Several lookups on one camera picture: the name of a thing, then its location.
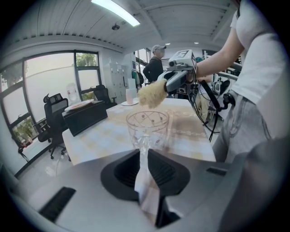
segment white cup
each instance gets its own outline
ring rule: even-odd
[[[135,89],[126,89],[126,101],[128,104],[133,104]]]

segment black jacket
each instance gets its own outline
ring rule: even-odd
[[[158,76],[163,73],[162,61],[155,56],[152,57],[149,64],[144,68],[143,73],[150,83],[157,81]]]

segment gray pants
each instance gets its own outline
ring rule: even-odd
[[[225,119],[213,145],[217,162],[231,163],[239,153],[249,152],[257,144],[270,139],[266,123],[257,106],[234,91],[236,101]]]

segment woman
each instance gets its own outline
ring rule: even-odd
[[[250,151],[271,138],[256,104],[274,85],[288,64],[283,45],[265,17],[250,1],[241,1],[223,48],[197,64],[197,78],[227,69],[246,52],[242,71],[230,93],[236,105],[224,121],[213,151],[216,160],[232,162],[235,155]]]

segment fluffy cleaning brush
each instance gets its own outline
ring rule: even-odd
[[[139,103],[149,108],[156,108],[167,96],[165,85],[167,80],[156,81],[138,91]]]

